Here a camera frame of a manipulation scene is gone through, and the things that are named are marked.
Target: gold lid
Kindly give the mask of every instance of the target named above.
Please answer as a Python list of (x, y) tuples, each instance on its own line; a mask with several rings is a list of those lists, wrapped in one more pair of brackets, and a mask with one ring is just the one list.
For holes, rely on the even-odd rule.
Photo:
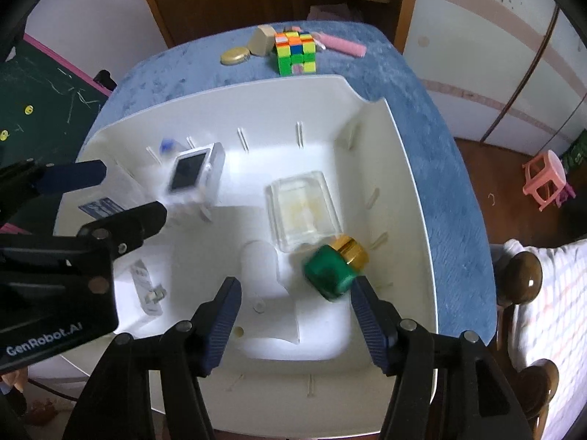
[(236, 48), (230, 48), (228, 51), (224, 51), (220, 55), (220, 62), (225, 66), (232, 66), (233, 64), (243, 63), (248, 60), (250, 55), (249, 48), (237, 46)]
[(357, 273), (369, 262), (369, 254), (365, 248), (348, 235), (340, 235), (330, 246), (339, 252), (346, 264)]

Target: chalkboard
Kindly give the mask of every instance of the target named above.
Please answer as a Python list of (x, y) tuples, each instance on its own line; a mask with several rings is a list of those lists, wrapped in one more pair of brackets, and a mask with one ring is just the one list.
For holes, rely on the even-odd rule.
[[(28, 158), (43, 164), (75, 161), (108, 99), (38, 46), (21, 41), (16, 56), (0, 63), (0, 166)], [(51, 234), (60, 200), (30, 201), (10, 222)]]

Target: blue table surface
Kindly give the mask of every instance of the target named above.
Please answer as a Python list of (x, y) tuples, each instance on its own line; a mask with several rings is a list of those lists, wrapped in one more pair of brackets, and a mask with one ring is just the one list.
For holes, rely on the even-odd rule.
[[(318, 74), (344, 76), (363, 98), (382, 97), (393, 113), (416, 185), (434, 265), (441, 334), (476, 331), (485, 343), (495, 333), (495, 285), (489, 245), (479, 205), (463, 159), (428, 93), (404, 58), (378, 29), (362, 23), (298, 21), (307, 31), (358, 41), (364, 58), (334, 51), (317, 55)], [(229, 84), (279, 77), (269, 58), (252, 57), (222, 66), (219, 56), (244, 46), (253, 28), (243, 28), (182, 44), (155, 55), (120, 81), (102, 108), (86, 141), (99, 129), (148, 107)]]

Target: pink marker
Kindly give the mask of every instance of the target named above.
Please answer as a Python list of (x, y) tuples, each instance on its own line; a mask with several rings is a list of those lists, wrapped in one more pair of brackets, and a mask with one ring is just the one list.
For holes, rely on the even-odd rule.
[(367, 52), (367, 47), (364, 44), (354, 43), (329, 34), (312, 33), (312, 37), (330, 50), (344, 52), (344, 54), (350, 54), (356, 58), (362, 58)]

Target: black screen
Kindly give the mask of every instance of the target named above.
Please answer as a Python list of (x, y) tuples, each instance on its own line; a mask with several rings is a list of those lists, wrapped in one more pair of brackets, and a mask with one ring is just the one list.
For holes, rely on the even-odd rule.
[(198, 180), (198, 175), (200, 174), (200, 169), (205, 158), (206, 153), (180, 159), (177, 163), (169, 191), (172, 192), (186, 187), (193, 187), (196, 184), (196, 180)]

